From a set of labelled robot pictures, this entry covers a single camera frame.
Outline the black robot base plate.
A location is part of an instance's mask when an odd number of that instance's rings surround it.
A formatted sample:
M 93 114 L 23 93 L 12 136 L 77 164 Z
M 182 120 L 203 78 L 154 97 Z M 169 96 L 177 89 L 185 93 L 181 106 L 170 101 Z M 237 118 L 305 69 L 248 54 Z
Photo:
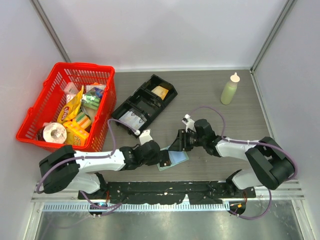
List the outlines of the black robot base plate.
M 173 205 L 188 197 L 192 205 L 219 204 L 222 199 L 255 198 L 253 187 L 238 190 L 227 182 L 218 181 L 136 181 L 108 182 L 90 200 L 109 200 L 112 204 Z

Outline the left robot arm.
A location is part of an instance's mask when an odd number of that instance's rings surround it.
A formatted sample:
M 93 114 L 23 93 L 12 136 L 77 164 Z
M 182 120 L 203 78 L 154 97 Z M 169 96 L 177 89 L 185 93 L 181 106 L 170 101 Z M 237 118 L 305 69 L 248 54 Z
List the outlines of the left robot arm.
M 107 187 L 99 175 L 101 171 L 130 171 L 156 165 L 162 161 L 162 154 L 154 140 L 108 152 L 76 151 L 71 145 L 64 145 L 39 162 L 41 179 L 36 192 L 55 194 L 68 189 L 102 199 Z

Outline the green leather card holder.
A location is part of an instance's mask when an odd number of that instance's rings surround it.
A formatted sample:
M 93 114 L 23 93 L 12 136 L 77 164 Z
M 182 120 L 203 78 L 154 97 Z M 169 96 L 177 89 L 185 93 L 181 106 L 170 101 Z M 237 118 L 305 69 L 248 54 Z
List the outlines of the green leather card holder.
M 160 150 L 163 151 L 163 150 L 168 150 L 168 147 L 165 147 L 165 148 L 162 148 Z M 166 169 L 169 169 L 169 168 L 172 168 L 178 164 L 181 164 L 183 162 L 186 162 L 189 160 L 189 156 L 187 155 L 187 153 L 185 151 L 169 151 L 169 157 L 170 157 L 170 160 L 171 160 L 171 166 L 167 166 L 167 167 L 160 167 L 160 162 L 157 164 L 157 168 L 158 170 L 161 172 L 161 171 L 164 171 Z

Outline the white credit card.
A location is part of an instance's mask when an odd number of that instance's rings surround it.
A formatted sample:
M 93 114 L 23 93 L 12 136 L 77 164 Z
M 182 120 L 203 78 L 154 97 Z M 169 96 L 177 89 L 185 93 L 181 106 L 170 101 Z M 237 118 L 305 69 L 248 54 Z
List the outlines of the white credit card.
M 129 114 L 129 125 L 135 129 L 139 130 L 141 126 L 145 123 L 145 120 L 143 117 L 140 117 L 136 115 L 133 111 Z

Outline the dark credit card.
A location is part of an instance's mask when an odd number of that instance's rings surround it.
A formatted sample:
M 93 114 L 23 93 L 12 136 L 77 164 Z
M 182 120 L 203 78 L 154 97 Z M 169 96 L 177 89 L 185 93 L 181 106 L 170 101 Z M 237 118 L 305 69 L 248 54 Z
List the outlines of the dark credit card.
M 171 162 L 171 159 L 170 159 L 170 155 L 169 155 L 169 151 L 168 150 L 162 150 L 160 152 L 160 163 L 159 163 L 159 166 L 161 168 L 164 168 L 164 167 L 169 167 L 171 166 L 172 162 Z

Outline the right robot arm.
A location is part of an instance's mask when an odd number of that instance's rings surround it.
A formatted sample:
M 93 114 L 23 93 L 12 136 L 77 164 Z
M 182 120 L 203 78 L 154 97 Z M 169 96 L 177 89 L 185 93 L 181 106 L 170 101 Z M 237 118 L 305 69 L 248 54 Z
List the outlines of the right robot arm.
M 186 127 L 178 131 L 169 151 L 189 152 L 194 147 L 202 147 L 211 156 L 236 158 L 250 164 L 249 169 L 240 169 L 226 179 L 225 190 L 230 197 L 236 198 L 251 187 L 276 190 L 297 173 L 294 161 L 271 137 L 235 140 L 217 135 L 206 119 L 193 121 L 184 117 L 182 121 Z

